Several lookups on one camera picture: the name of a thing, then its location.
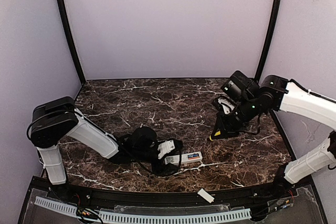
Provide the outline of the yellow handled screwdriver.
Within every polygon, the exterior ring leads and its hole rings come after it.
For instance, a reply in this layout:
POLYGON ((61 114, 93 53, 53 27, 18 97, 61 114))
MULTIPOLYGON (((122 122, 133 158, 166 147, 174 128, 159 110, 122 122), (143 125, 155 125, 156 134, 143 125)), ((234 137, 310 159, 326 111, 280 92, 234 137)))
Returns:
POLYGON ((221 132, 217 131, 217 132, 213 132, 210 136, 209 136, 209 140, 210 141, 214 141, 214 140, 219 140, 222 138, 221 132))

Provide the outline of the white remote control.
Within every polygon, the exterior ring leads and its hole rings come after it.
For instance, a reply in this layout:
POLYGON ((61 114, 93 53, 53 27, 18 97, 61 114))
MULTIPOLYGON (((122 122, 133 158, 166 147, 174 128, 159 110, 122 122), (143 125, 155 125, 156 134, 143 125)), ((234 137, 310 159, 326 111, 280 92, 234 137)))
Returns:
POLYGON ((171 164, 176 165, 176 166, 177 166, 179 163, 181 163, 181 165, 183 165, 183 164, 193 163, 193 162, 189 162, 189 161, 188 161, 188 155, 189 155, 189 154, 192 154, 192 153, 182 154, 182 155, 181 155, 181 158, 180 158, 179 155, 167 156, 167 157, 164 159, 164 162, 165 162, 165 164, 171 163, 171 164))

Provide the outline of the white battery cover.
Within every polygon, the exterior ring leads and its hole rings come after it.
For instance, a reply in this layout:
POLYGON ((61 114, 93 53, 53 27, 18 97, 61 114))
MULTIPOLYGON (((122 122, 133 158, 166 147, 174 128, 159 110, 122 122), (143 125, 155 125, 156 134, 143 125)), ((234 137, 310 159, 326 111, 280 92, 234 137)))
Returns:
POLYGON ((197 194, 201 196, 204 200, 206 200, 208 203, 213 203, 214 202, 214 197, 210 195, 208 192, 206 192, 203 188, 201 188, 197 194))

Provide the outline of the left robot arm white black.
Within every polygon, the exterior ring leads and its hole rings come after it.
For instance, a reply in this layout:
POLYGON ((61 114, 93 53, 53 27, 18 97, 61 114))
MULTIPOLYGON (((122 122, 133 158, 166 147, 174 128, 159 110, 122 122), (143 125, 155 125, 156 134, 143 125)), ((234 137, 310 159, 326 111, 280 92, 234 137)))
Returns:
POLYGON ((27 138, 37 148, 52 185, 67 182, 58 142, 71 137, 93 149, 114 164, 151 164, 147 171, 160 177, 172 176, 182 165, 183 143, 170 138, 157 139, 156 132, 142 126, 121 137, 98 127, 75 106, 74 99, 63 97, 34 108, 27 138))

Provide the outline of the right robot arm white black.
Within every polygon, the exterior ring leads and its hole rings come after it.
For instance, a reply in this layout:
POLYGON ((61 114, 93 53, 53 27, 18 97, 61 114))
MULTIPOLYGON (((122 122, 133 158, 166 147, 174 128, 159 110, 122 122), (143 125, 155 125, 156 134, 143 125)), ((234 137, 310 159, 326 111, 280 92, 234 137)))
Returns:
MULTIPOLYGON (((259 119, 269 111, 302 115, 335 129, 335 100, 304 88, 294 79, 269 75, 258 84, 237 70, 221 89, 226 96, 212 102, 217 114, 209 136, 211 141, 244 133, 253 118, 259 119)), ((278 168, 272 193, 285 192, 303 178, 334 163, 335 131, 332 131, 315 149, 278 168)))

